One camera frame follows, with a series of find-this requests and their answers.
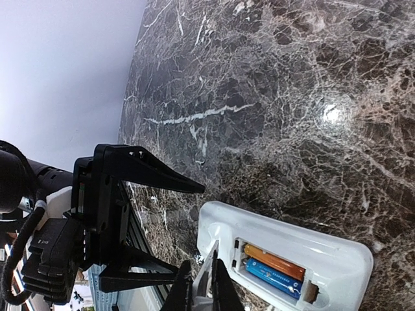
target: orange battery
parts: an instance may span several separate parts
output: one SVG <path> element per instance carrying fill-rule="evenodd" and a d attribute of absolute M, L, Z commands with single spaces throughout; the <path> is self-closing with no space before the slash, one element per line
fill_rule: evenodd
<path fill-rule="evenodd" d="M 292 262 L 286 261 L 285 259 L 279 258 L 270 253 L 266 253 L 260 248 L 257 248 L 251 244 L 245 245 L 245 253 L 248 256 L 253 257 L 256 260 L 261 261 L 263 264 L 278 270 L 296 280 L 304 281 L 305 269 L 293 264 Z"/>

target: white wall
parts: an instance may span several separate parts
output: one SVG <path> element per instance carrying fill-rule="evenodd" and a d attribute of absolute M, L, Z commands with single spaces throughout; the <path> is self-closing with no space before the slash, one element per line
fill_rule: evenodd
<path fill-rule="evenodd" d="M 67 170 L 116 143 L 145 0 L 0 0 L 0 139 Z"/>

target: blue battery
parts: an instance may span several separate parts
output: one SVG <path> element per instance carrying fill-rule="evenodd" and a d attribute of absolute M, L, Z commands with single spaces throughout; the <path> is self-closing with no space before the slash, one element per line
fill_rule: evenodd
<path fill-rule="evenodd" d="M 246 270 L 256 277 L 259 277 L 261 280 L 271 284 L 273 287 L 289 294 L 291 297 L 295 299 L 300 298 L 301 286 L 303 283 L 299 280 L 293 279 L 282 272 L 272 269 L 266 264 L 253 258 L 249 259 L 246 263 Z"/>

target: dark marble surface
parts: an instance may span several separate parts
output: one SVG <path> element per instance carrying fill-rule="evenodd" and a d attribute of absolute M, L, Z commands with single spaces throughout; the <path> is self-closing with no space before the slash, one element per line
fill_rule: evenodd
<path fill-rule="evenodd" d="M 150 0 L 120 141 L 207 185 L 133 187 L 155 252 L 196 257 L 221 200 L 366 244 L 361 310 L 415 310 L 414 61 L 412 0 Z"/>

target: battery compartment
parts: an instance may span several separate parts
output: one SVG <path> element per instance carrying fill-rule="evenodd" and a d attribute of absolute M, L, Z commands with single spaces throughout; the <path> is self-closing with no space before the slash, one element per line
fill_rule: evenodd
<path fill-rule="evenodd" d="M 301 296 L 298 300 L 282 292 L 281 290 L 273 287 L 271 284 L 261 280 L 260 278 L 256 277 L 255 275 L 251 274 L 246 270 L 245 262 L 249 259 L 249 256 L 245 254 L 244 248 L 247 244 L 260 248 L 267 253 L 270 253 L 276 257 L 289 261 L 305 269 L 304 280 L 301 289 Z M 245 241 L 241 238 L 235 239 L 234 256 L 231 263 L 231 269 L 236 274 L 239 274 L 242 278 L 246 279 L 249 283 L 252 283 L 256 287 L 259 287 L 260 289 L 266 291 L 269 295 L 274 296 L 276 299 L 282 300 L 288 305 L 298 308 L 298 310 L 303 310 L 307 305 L 312 305 L 317 309 L 323 308 L 326 305 L 328 305 L 329 297 L 327 296 L 325 291 L 319 288 L 317 285 L 313 284 L 312 282 L 314 272 L 311 268 L 298 265 L 291 259 L 281 257 L 278 254 L 275 254 L 271 251 L 268 251 L 267 249 L 256 246 L 250 243 L 249 241 Z"/>

